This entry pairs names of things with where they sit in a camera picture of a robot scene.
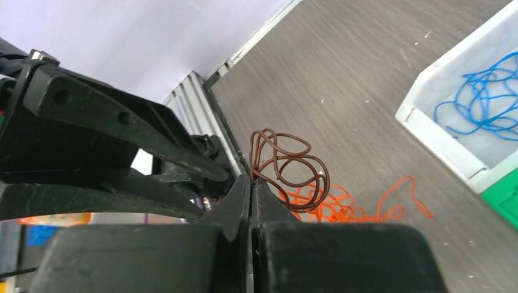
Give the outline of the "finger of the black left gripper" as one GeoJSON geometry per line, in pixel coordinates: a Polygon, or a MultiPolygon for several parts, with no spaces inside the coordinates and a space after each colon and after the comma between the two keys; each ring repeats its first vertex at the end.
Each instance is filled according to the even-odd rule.
{"type": "Polygon", "coordinates": [[[40,183],[5,186],[1,220],[82,212],[151,213],[196,220],[204,213],[188,197],[151,178],[115,180],[99,188],[40,183]]]}
{"type": "Polygon", "coordinates": [[[125,141],[213,181],[228,178],[170,108],[51,65],[38,65],[30,77],[23,104],[37,116],[125,141]]]}

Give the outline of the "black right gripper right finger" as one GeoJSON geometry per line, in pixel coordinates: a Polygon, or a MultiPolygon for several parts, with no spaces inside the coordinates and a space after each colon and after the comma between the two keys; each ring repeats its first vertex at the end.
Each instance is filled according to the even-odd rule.
{"type": "Polygon", "coordinates": [[[426,238],[402,224],[304,223],[251,191],[255,292],[446,292],[426,238]]]}

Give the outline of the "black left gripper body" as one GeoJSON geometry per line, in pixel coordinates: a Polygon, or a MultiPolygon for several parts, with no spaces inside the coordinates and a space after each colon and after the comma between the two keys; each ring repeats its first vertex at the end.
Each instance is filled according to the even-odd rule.
{"type": "Polygon", "coordinates": [[[36,172],[78,168],[128,167],[138,148],[128,142],[83,127],[86,122],[109,123],[98,110],[74,110],[75,102],[91,99],[91,87],[53,63],[25,54],[1,53],[1,171],[36,172]],[[50,106],[80,125],[41,116],[29,107],[50,106]]]}

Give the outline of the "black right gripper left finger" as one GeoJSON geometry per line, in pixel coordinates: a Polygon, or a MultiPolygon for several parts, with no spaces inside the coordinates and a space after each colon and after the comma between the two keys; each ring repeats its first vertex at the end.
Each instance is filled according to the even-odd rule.
{"type": "Polygon", "coordinates": [[[51,241],[31,292],[246,292],[250,178],[200,220],[88,225],[51,241]]]}

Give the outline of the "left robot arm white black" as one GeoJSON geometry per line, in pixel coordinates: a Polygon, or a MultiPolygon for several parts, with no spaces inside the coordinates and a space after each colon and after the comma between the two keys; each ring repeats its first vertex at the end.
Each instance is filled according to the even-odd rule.
{"type": "Polygon", "coordinates": [[[233,182],[217,138],[166,106],[1,49],[1,220],[85,212],[195,220],[233,182]]]}

